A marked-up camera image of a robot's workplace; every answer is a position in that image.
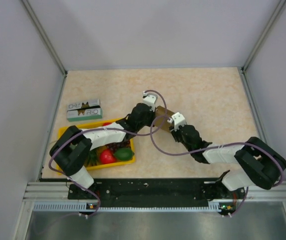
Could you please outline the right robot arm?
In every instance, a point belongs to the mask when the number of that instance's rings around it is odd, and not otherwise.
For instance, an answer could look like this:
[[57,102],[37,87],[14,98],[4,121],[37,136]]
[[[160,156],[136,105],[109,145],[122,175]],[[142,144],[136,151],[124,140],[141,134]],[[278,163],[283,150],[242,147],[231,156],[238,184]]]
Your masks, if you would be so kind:
[[229,197],[235,190],[249,186],[258,186],[270,190],[281,177],[281,172],[275,164],[286,169],[286,160],[258,137],[251,137],[246,145],[217,147],[200,137],[194,126],[185,124],[179,127],[169,127],[169,131],[178,143],[188,152],[207,148],[191,153],[191,157],[202,164],[238,164],[237,170],[228,170],[221,175],[216,185],[216,192],[222,198]]

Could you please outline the brown cardboard box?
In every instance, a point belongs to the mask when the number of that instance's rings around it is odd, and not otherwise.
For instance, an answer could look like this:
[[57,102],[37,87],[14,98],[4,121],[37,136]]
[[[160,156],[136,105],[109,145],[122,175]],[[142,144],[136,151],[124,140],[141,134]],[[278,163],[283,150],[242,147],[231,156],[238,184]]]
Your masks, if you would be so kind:
[[[171,117],[174,114],[173,111],[171,110],[167,110],[167,114],[165,114],[165,108],[163,106],[157,106],[156,107],[156,112],[155,112],[155,117],[159,117],[159,116],[163,116],[166,115],[168,117]],[[161,130],[170,133],[170,127],[171,124],[168,123],[168,119],[166,117],[160,117],[159,119],[157,119],[154,123],[155,127],[160,127]]]

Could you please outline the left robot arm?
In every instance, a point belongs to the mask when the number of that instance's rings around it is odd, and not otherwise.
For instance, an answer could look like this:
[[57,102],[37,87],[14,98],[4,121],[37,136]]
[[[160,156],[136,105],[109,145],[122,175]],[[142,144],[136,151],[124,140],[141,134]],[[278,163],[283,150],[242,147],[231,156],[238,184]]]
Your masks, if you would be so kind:
[[125,118],[104,127],[81,130],[72,125],[53,145],[49,155],[62,172],[79,185],[80,194],[91,198],[96,194],[96,186],[84,166],[88,153],[104,145],[132,139],[143,127],[151,126],[154,118],[154,106],[138,103]]

